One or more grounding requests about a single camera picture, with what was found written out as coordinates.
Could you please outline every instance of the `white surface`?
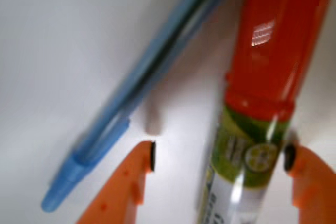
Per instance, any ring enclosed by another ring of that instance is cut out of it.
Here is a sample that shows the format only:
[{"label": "white surface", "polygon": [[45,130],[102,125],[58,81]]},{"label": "white surface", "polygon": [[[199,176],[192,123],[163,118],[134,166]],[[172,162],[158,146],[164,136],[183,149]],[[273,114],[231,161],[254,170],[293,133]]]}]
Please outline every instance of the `white surface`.
[{"label": "white surface", "polygon": [[[77,138],[176,1],[0,0],[0,223],[74,223],[127,152],[148,138],[144,129],[153,120],[161,129],[156,172],[147,177],[137,223],[194,223],[240,0],[223,2],[122,140],[61,207],[45,214],[39,206]],[[335,14],[333,4],[293,121],[334,169]],[[153,107],[156,117],[149,118]],[[297,223],[282,160],[258,223]]]}]

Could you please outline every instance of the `blue pen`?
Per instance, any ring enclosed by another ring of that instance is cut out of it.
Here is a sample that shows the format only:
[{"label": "blue pen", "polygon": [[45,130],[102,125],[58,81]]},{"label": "blue pen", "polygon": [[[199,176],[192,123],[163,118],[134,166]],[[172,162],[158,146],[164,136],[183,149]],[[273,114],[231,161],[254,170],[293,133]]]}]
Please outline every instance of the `blue pen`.
[{"label": "blue pen", "polygon": [[182,0],[179,3],[117,95],[62,165],[41,203],[44,211],[56,210],[127,130],[129,116],[169,70],[218,1]]}]

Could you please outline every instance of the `green label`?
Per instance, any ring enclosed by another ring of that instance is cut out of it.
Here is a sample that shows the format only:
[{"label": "green label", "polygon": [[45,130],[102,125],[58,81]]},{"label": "green label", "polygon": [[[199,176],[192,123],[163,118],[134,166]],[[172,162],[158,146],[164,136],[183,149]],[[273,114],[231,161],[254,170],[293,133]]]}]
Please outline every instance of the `green label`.
[{"label": "green label", "polygon": [[244,186],[264,187],[282,147],[288,123],[263,122],[224,107],[211,163],[222,177],[234,182],[244,173]]}]

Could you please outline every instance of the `marker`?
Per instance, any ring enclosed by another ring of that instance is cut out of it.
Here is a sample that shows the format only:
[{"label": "marker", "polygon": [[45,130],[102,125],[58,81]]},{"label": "marker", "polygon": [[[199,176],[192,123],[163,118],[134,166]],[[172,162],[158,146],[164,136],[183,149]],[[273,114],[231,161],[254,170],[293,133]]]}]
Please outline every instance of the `marker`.
[{"label": "marker", "polygon": [[328,0],[245,0],[201,224],[254,224]]},{"label": "marker", "polygon": [[122,136],[129,127],[132,112],[169,70],[218,2],[219,0],[181,0],[136,68],[121,85],[117,95],[62,165],[41,203],[43,211],[56,210]]}]

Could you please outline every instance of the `red marker cap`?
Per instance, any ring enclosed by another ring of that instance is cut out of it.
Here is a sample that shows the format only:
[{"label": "red marker cap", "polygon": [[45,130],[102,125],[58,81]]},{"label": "red marker cap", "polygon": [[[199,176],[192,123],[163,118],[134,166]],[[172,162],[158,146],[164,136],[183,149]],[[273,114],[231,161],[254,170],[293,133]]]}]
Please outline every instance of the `red marker cap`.
[{"label": "red marker cap", "polygon": [[262,121],[287,121],[328,0],[245,0],[225,102]]}]

